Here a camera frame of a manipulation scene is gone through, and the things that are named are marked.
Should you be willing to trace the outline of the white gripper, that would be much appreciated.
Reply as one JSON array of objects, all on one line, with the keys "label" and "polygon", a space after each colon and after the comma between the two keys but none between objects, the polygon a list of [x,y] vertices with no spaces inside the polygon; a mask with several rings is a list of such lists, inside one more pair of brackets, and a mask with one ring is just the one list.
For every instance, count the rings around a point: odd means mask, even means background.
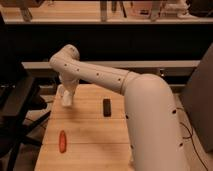
[{"label": "white gripper", "polygon": [[79,84],[79,80],[75,77],[62,77],[59,76],[60,81],[63,85],[64,90],[71,96],[75,94],[76,88]]}]

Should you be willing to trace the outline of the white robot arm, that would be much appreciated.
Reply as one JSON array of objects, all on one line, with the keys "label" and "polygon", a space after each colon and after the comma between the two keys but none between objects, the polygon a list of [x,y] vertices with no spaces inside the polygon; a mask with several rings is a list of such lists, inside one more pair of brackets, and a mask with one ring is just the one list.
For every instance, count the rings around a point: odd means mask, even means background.
[{"label": "white robot arm", "polygon": [[135,171],[190,171],[174,95],[154,74],[81,62],[73,45],[50,58],[68,91],[81,79],[124,96],[124,110]]}]

